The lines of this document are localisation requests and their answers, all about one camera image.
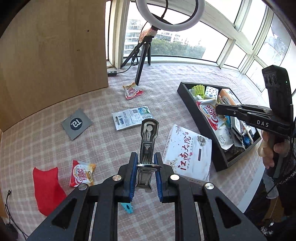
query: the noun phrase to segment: metal clip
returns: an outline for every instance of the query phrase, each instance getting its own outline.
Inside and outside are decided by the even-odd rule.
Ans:
[[[141,152],[140,160],[137,165],[137,183],[136,191],[140,188],[145,189],[145,192],[152,192],[150,185],[153,172],[161,168],[160,165],[152,163],[153,150],[155,139],[158,134],[159,123],[154,119],[145,119],[142,121],[141,127]]]

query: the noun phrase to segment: grey card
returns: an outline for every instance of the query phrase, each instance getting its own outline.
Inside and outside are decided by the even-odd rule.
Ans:
[[[86,116],[82,109],[78,109],[62,122],[62,126],[71,140],[79,136],[93,122]]]

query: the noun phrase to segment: finger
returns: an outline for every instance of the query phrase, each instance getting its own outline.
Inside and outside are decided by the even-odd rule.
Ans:
[[[264,151],[266,157],[268,157],[270,159],[272,159],[274,157],[274,152],[270,147],[263,148],[263,151]]]
[[[268,133],[266,131],[262,132],[262,138],[264,141],[268,142]]]
[[[274,145],[274,151],[276,153],[287,155],[289,150],[290,150],[290,144],[288,141],[284,141]]]
[[[261,141],[260,146],[258,147],[258,155],[261,157],[266,156],[266,154],[264,153],[263,148],[268,147],[268,143],[264,140]]]
[[[263,157],[263,164],[268,169],[269,167],[274,167],[274,161],[272,158]]]

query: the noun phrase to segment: black tray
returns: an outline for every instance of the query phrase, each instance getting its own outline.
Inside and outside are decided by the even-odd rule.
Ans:
[[[242,158],[246,153],[248,153],[261,140],[261,136],[259,134],[259,131],[257,130],[254,135],[254,138],[253,138],[254,143],[252,145],[250,145],[241,154],[230,157],[227,160],[225,153],[224,153],[223,149],[221,148],[221,146],[215,136],[213,129],[209,125],[209,122],[207,121],[204,114],[201,113],[200,110],[198,109],[193,96],[188,91],[189,89],[191,89],[193,86],[196,86],[196,85],[204,85],[205,88],[207,86],[211,86],[211,87],[218,89],[219,92],[221,89],[230,89],[230,88],[224,87],[224,86],[217,86],[217,85],[206,85],[206,84],[202,84],[202,83],[181,82],[179,85],[179,88],[177,90],[178,94],[180,95],[184,104],[186,105],[187,109],[189,110],[194,122],[196,123],[196,125],[200,131],[200,134],[207,137],[207,138],[210,138],[212,140],[212,161],[213,161],[216,171],[218,172],[218,171],[229,168],[231,165],[233,165],[235,162],[237,162],[240,158]]]

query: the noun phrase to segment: ring light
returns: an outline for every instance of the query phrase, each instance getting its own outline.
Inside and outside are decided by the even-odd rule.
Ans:
[[[196,0],[195,11],[189,20],[179,24],[167,24],[161,22],[149,11],[147,6],[147,0],[136,0],[137,8],[142,17],[151,25],[158,29],[178,32],[193,27],[201,19],[201,16],[205,10],[205,0]]]

